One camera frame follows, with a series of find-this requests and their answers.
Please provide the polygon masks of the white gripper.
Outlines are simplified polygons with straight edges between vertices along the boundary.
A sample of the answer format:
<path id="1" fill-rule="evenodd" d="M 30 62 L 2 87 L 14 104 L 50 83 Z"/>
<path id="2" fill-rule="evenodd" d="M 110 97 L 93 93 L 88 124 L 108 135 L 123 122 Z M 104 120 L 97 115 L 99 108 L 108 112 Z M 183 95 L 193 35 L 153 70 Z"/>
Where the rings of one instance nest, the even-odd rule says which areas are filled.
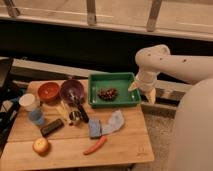
<path id="1" fill-rule="evenodd" d="M 150 104 L 154 104 L 156 101 L 156 89 L 154 88 L 156 81 L 156 72 L 140 69 L 135 77 L 135 81 L 129 86 L 128 91 L 133 91 L 139 87 L 142 91 L 148 92 L 146 94 L 147 100 Z"/>

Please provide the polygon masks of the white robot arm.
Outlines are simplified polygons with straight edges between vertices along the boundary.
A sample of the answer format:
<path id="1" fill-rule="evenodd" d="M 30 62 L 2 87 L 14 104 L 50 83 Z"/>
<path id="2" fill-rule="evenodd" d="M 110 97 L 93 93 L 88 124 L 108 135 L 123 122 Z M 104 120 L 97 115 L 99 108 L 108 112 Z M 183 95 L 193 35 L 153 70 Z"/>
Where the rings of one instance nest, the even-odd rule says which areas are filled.
<path id="1" fill-rule="evenodd" d="M 160 73 L 191 85 L 176 110 L 167 171 L 213 171 L 213 56 L 173 55 L 161 44 L 139 50 L 135 62 L 129 89 L 140 89 L 150 103 Z"/>

